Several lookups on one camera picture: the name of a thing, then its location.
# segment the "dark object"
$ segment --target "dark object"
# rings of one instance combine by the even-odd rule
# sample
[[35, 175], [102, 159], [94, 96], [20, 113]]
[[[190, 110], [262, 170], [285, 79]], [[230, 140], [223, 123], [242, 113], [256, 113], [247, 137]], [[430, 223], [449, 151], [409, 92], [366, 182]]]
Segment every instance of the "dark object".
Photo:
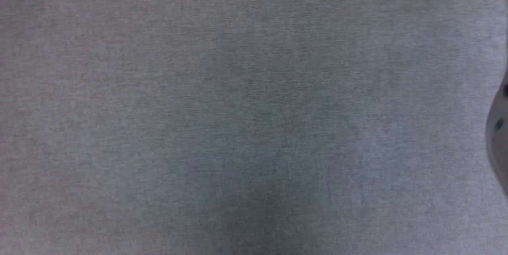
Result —
[[508, 117], [508, 70], [490, 108], [486, 128], [490, 164], [508, 195], [508, 131], [502, 129], [506, 117]]

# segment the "gray cloth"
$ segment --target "gray cloth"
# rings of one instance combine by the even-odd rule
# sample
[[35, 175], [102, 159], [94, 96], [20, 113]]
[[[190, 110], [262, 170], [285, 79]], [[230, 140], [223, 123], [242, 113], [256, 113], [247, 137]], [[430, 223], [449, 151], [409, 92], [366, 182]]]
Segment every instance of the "gray cloth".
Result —
[[0, 254], [508, 250], [504, 0], [1, 0]]

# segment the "black mark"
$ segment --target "black mark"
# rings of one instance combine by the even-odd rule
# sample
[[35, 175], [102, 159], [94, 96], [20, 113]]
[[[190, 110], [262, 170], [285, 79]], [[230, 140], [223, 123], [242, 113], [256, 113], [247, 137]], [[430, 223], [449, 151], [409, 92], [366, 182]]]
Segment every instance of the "black mark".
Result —
[[494, 129], [496, 131], [499, 131], [503, 125], [504, 125], [504, 120], [503, 120], [503, 118], [501, 118], [497, 121], [496, 126], [494, 126]]

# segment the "heather gray textile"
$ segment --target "heather gray textile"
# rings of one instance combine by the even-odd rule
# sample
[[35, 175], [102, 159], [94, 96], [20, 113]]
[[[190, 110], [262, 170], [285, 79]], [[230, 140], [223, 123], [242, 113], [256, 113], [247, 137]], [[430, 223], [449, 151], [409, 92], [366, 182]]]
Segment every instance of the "heather gray textile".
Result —
[[504, 0], [1, 0], [0, 254], [506, 254]]

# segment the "gray fabric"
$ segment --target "gray fabric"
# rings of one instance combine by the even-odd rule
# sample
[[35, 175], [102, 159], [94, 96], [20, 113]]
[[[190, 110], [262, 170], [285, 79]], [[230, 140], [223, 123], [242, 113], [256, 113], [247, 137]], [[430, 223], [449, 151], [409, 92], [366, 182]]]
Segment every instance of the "gray fabric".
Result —
[[0, 254], [508, 250], [504, 0], [1, 0]]

